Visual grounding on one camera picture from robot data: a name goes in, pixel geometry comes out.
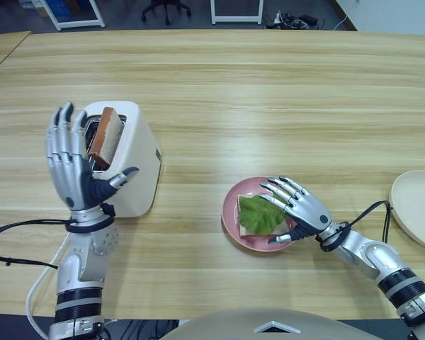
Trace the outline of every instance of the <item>office chair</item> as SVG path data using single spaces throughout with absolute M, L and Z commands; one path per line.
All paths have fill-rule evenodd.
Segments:
M 185 5 L 185 4 L 182 4 L 180 2 L 180 0 L 151 0 L 151 5 L 149 5 L 147 8 L 145 8 L 142 11 L 142 17 L 141 17 L 142 21 L 145 22 L 147 20 L 147 17 L 145 15 L 146 12 L 153 11 L 156 7 L 164 6 L 164 9 L 165 9 L 165 24 L 170 25 L 169 14 L 167 12 L 167 6 L 168 5 L 176 6 L 178 8 L 178 10 L 185 9 L 185 10 L 187 10 L 187 12 L 186 12 L 187 16 L 192 15 L 191 8 L 187 5 Z

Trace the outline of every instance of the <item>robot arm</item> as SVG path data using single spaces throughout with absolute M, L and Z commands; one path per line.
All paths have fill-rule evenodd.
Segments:
M 118 242 L 112 205 L 103 203 L 126 184 L 138 168 L 108 181 L 93 178 L 86 154 L 86 113 L 72 130 L 72 103 L 53 114 L 46 136 L 47 165 L 60 198 L 71 210 L 66 226 L 71 248 L 58 268 L 57 306 L 49 340 L 97 339 L 103 330 L 102 288 L 113 247 Z
M 332 221 L 330 212 L 307 189 L 287 177 L 267 178 L 261 186 L 275 195 L 259 194 L 292 216 L 297 227 L 270 242 L 289 242 L 317 235 L 324 251 L 357 266 L 397 308 L 412 327 L 412 339 L 425 340 L 425 283 L 400 259 L 397 250 L 384 242 L 367 239 L 351 230 L 349 223 Z

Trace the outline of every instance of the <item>bread slice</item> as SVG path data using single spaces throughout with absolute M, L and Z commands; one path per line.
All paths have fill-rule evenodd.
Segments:
M 114 108 L 105 107 L 88 155 L 107 170 L 120 141 L 124 125 Z

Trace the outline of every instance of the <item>lettuce leaf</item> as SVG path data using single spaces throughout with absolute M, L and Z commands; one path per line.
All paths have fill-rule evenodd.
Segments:
M 255 235 L 270 235 L 285 218 L 281 209 L 258 195 L 239 197 L 239 223 Z

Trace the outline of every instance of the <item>white wall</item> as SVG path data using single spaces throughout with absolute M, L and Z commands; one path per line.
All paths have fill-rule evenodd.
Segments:
M 425 35 L 425 0 L 336 1 L 357 30 Z

